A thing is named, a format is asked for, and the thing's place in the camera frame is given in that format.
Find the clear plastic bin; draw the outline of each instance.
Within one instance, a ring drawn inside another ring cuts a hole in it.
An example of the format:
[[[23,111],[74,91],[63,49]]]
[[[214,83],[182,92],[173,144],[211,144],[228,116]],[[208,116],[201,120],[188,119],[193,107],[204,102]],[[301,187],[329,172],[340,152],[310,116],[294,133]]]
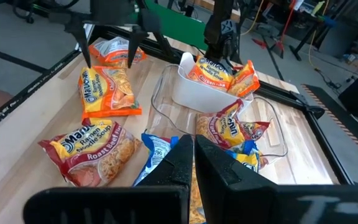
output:
[[[172,100],[173,86],[177,78],[180,78],[179,73],[183,73],[183,68],[179,65],[167,65],[163,70],[152,95],[147,133],[165,138],[181,137],[184,134],[195,135],[196,114],[200,112]],[[241,121],[248,122],[270,121],[269,128],[257,141],[257,146],[269,164],[286,156],[288,149],[280,123],[275,109],[268,100],[255,96],[250,106],[241,111],[238,117]]]

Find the wooden table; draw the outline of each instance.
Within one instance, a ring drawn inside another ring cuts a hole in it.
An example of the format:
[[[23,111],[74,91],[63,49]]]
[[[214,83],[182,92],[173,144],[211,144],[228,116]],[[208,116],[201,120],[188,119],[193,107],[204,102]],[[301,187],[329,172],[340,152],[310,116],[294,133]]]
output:
[[[175,48],[197,54],[197,50],[189,45],[173,39],[169,42]],[[167,64],[148,57],[127,71],[134,94],[143,107],[143,115],[112,119],[137,138],[147,125],[150,97]],[[77,82],[85,66],[83,56],[77,56],[0,122],[0,223],[22,223],[22,207],[31,195],[51,187],[69,186],[37,142],[80,127],[82,109]],[[297,91],[289,83],[258,74],[265,82]],[[336,177],[303,113],[271,103],[282,124],[288,155],[263,168],[261,174],[278,184],[336,183]],[[258,103],[252,104],[251,108],[255,112],[263,111]],[[130,186],[146,158],[146,150],[138,149],[111,186]]]

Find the maruchan ramen package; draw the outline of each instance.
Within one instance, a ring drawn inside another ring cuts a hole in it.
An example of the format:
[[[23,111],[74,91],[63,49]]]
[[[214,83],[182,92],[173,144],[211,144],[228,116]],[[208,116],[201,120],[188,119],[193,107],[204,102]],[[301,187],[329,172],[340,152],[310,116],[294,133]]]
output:
[[[256,121],[256,122],[241,122],[241,126],[244,129],[246,140],[258,140],[266,129],[269,127],[269,122]]]
[[[258,150],[254,140],[248,140],[226,151],[230,156],[255,172],[268,164],[268,160]]]
[[[221,91],[227,91],[232,82],[232,75],[220,64],[204,57],[198,57],[196,65],[187,78]]]
[[[255,73],[254,65],[248,60],[248,63],[234,75],[230,89],[227,92],[243,98],[256,91],[259,87],[259,79]]]
[[[138,178],[136,178],[134,185],[137,185],[142,181],[149,173],[151,173],[162,161],[162,159],[171,151],[171,148],[179,141],[177,136],[174,136],[169,140],[159,138],[151,134],[142,134],[142,141],[144,145],[149,149],[149,158],[146,165],[143,167]]]
[[[235,153],[230,150],[226,150],[226,153],[229,154],[234,159],[236,159],[237,161],[241,162],[242,165],[246,166],[252,171],[255,171],[256,173],[259,173],[259,169],[260,169],[259,153],[252,153],[250,155],[247,155],[247,154]]]
[[[197,114],[196,134],[202,134],[223,149],[243,143],[246,133],[236,114],[242,107],[242,100],[238,99],[218,113]]]
[[[123,69],[85,67],[78,80],[78,88],[83,119],[142,114]]]
[[[115,68],[127,68],[129,41],[122,37],[112,40],[103,40],[89,47],[89,52],[93,54],[103,65]],[[146,54],[137,48],[132,64],[146,58]]]
[[[141,142],[110,120],[85,119],[83,125],[39,145],[67,181],[77,187],[104,186],[117,176]]]

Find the gray floor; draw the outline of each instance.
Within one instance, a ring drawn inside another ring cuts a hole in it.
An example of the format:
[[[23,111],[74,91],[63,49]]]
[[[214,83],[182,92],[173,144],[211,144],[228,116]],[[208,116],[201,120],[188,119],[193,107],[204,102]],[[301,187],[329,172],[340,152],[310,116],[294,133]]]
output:
[[[75,9],[86,11],[87,2],[80,1],[80,3],[81,5]],[[197,11],[198,19],[206,22],[209,14],[202,9],[197,9]],[[64,33],[63,26],[51,24],[39,16],[34,16],[34,19],[34,24],[27,24],[13,15],[10,5],[0,5],[0,51],[41,67],[50,68],[73,50],[75,40],[71,35]],[[261,39],[261,36],[251,32],[241,37],[241,59],[243,61],[252,60],[258,71],[278,78],[277,71],[267,50],[262,50],[253,43],[251,38]],[[285,39],[285,44],[296,45],[296,43],[297,41],[289,37]],[[308,46],[305,46],[301,51],[300,55],[304,59],[301,62],[298,62],[290,53],[287,45],[285,46],[284,59],[274,56],[285,81],[296,85],[305,96],[307,94],[300,84],[319,86],[337,100],[337,95],[309,64]],[[313,64],[319,67],[333,82],[340,83],[342,85],[341,90],[344,90],[349,85],[345,80],[355,75],[352,72],[358,73],[356,68],[341,63],[336,58],[323,55],[314,50],[312,50],[311,55]],[[323,60],[352,72],[335,67]],[[0,59],[0,90],[12,95],[17,94],[39,75],[37,72]],[[307,98],[311,104],[315,104],[310,97]],[[329,116],[324,115],[319,120],[319,124],[336,151],[338,158],[343,162],[345,170],[358,182],[358,147]]]

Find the white label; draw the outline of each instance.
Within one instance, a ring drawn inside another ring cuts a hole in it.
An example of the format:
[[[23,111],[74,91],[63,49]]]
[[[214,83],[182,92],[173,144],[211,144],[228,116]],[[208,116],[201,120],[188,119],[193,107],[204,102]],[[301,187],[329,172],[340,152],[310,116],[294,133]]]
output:
[[[154,136],[151,136],[150,139],[154,144],[154,154],[151,157],[151,166],[149,167],[149,164],[146,165],[145,169],[142,171],[142,173],[140,173],[139,178],[135,181],[135,185],[137,185],[149,173],[151,173],[171,150],[170,143]]]

